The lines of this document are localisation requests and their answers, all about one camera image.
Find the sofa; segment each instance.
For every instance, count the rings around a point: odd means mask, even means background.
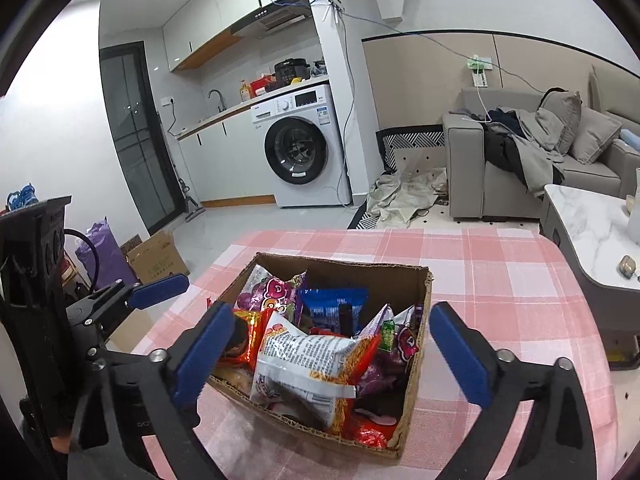
[[[640,81],[637,89],[621,88],[613,74],[594,69],[589,88],[588,100],[582,97],[583,105],[618,120],[623,128],[640,136]],[[480,93],[488,110],[507,106],[535,112],[542,98],[533,91],[483,88]],[[456,107],[484,116],[476,88],[463,89]],[[527,192],[514,173],[484,161],[481,123],[451,113],[445,113],[442,122],[453,218],[540,218],[542,200]],[[581,164],[565,155],[562,184],[625,198],[636,193],[636,168],[640,168],[640,153],[616,139],[592,164]]]

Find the pillow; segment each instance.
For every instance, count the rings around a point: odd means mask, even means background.
[[[561,155],[566,155],[574,142],[582,118],[580,92],[551,92],[542,101],[540,107],[549,110],[564,124],[556,150]]]
[[[619,136],[621,129],[621,122],[583,106],[571,154],[578,162],[591,164]]]

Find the table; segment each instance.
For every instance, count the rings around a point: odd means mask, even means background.
[[[558,245],[584,293],[607,346],[635,354],[612,369],[637,368],[640,353],[640,282],[620,274],[628,254],[640,264],[640,246],[626,234],[629,214],[621,198],[565,186],[545,186],[542,231]]]
[[[446,300],[494,348],[552,364],[567,356],[584,389],[596,445],[598,478],[614,473],[618,423],[605,353],[578,284],[549,240],[527,230],[259,232],[231,245],[140,342],[134,352],[167,348],[193,326],[257,251],[356,262],[429,266],[432,301]],[[398,465],[360,462],[299,442],[205,386],[196,434],[229,479],[433,480],[479,413],[469,405],[431,338],[423,342],[418,398]],[[522,403],[488,478],[504,475],[531,403]],[[147,448],[162,478],[173,478],[155,437]]]

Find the purple bag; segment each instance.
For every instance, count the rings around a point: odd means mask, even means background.
[[[113,237],[106,218],[94,224],[86,236],[95,245],[95,249],[98,251],[98,258],[100,258],[100,269],[95,283],[95,290],[111,285],[116,280],[122,280],[126,285],[133,285],[138,281],[124,254],[122,254],[116,238]],[[89,274],[89,279],[92,280],[95,272],[95,259],[89,245],[82,242],[76,249],[76,256],[84,265],[86,272]]]

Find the marble coffee table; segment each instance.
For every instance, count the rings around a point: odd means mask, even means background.
[[[542,234],[561,250],[589,304],[607,352],[633,354],[612,369],[637,368],[640,354],[640,282],[618,270],[628,254],[640,269],[640,246],[626,234],[629,214],[621,198],[565,186],[545,186]]]

